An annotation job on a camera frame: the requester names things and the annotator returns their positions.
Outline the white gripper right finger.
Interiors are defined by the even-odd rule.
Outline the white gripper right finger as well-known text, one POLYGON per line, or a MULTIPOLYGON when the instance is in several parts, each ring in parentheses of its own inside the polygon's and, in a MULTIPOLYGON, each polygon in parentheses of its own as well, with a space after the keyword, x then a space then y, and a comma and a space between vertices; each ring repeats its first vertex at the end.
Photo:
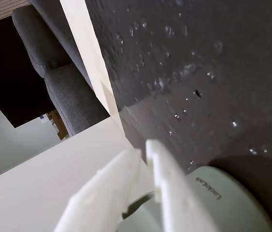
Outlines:
POLYGON ((161 204, 165 232, 220 231, 185 173, 166 146, 147 140, 146 162, 153 170, 155 200, 161 204))

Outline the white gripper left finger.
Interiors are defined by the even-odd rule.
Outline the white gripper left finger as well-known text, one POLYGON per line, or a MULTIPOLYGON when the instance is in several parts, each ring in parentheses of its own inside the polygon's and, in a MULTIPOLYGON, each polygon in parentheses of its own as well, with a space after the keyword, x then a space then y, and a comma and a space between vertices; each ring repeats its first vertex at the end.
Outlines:
POLYGON ((56 232, 114 232, 127 212, 132 187, 139 181, 141 151, 114 157, 69 200, 56 232))

